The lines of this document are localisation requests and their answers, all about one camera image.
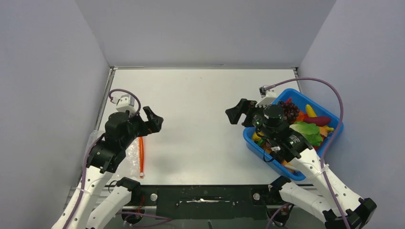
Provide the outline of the clear zip bag orange zipper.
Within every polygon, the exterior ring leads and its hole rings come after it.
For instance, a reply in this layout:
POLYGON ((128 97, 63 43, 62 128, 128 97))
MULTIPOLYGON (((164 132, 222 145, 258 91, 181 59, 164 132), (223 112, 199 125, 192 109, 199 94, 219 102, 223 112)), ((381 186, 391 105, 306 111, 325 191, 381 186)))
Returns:
POLYGON ((126 158, 124 159, 124 175, 132 177, 138 176, 143 179, 145 161, 145 148, 143 137, 135 139, 126 150, 126 158))

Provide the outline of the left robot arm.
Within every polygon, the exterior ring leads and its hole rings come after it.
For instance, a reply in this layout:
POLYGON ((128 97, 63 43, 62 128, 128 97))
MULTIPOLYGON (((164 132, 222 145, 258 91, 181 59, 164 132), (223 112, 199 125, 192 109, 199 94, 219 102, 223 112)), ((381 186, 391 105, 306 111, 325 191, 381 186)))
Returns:
POLYGON ((63 214, 52 226, 54 229, 84 229, 101 191, 119 164, 126 149, 137 137, 158 133, 164 119, 148 106, 143 108, 147 121, 130 110, 115 112, 105 123, 105 132, 90 146, 85 155, 79 182, 63 214))

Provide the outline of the green lettuce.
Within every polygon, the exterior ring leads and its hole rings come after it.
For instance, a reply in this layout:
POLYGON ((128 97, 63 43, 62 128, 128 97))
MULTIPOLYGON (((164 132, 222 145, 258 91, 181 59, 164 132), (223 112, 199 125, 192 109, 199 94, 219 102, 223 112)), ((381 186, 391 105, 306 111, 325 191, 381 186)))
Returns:
POLYGON ((303 121, 296 121, 289 126, 291 129, 297 131, 305 137, 305 139, 312 145, 319 147, 323 142, 320 129, 315 124, 308 124, 303 121))

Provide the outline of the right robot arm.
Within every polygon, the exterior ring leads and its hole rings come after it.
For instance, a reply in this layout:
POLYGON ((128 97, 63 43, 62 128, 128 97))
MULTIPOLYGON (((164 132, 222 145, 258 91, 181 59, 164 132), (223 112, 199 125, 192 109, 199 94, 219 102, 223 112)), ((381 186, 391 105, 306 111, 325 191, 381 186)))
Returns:
POLYGON ((301 172, 320 192, 309 192, 280 176, 270 184, 269 199, 300 207, 315 216, 327 229, 362 229, 376 210, 371 198, 362 198, 346 186, 322 161, 310 142, 290 127, 279 105, 258 106, 256 101, 241 99, 225 111, 231 124, 238 123, 242 114, 244 127, 253 127, 258 136, 275 146, 275 153, 301 172))

